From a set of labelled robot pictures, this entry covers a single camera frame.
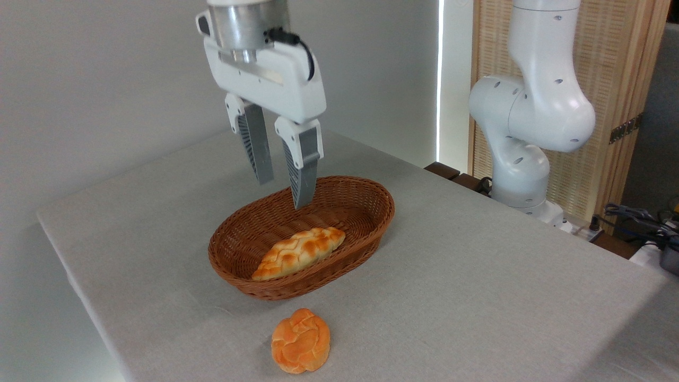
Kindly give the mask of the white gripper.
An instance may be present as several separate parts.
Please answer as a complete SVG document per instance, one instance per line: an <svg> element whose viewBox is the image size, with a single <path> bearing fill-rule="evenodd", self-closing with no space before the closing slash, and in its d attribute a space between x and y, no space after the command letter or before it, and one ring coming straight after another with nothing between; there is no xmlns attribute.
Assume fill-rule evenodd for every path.
<svg viewBox="0 0 679 382"><path fill-rule="evenodd" d="M308 80L308 54L301 46L276 43L257 51L254 63L236 63L230 54L221 60L218 46L208 37L204 48L214 80L231 93L225 97L231 130L240 136L259 184L274 179L264 107L283 116L274 126L283 143L295 208L309 205L315 195L318 160L324 157L316 118L327 104L319 68Z"/></svg>

